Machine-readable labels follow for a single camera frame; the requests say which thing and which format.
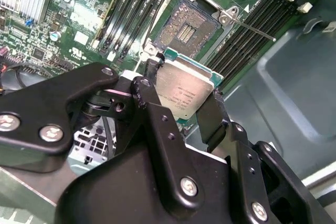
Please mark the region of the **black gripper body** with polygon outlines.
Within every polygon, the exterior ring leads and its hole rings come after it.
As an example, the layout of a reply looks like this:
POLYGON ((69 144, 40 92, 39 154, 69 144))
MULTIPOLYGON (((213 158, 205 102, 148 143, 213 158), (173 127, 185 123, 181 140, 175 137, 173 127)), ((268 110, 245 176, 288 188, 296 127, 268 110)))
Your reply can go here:
POLYGON ((233 165, 184 144, 138 144, 74 180, 56 223, 233 223, 233 165))

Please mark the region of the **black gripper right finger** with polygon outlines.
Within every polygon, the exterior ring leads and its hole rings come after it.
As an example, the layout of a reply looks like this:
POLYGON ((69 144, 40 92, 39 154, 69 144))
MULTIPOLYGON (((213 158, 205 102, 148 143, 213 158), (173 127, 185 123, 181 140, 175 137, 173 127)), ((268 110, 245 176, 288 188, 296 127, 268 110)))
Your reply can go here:
POLYGON ((325 209, 275 148, 251 143, 245 129, 230 120, 221 92, 213 91, 196 117, 208 152, 224 149, 233 223, 328 222, 325 209))

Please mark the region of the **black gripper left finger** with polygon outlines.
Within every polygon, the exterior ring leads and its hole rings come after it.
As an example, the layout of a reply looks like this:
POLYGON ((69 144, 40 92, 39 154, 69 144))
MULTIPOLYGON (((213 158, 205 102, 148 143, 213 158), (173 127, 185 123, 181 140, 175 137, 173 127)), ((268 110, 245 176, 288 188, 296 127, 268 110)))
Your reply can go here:
POLYGON ((134 78, 129 93, 114 89, 118 80, 113 69, 94 62, 1 97, 1 164, 38 173, 60 169, 82 106, 94 93, 111 91, 124 109, 108 117, 130 124, 117 140, 118 158, 145 142, 161 205, 169 212, 197 211, 204 189, 172 112, 147 77, 134 78))

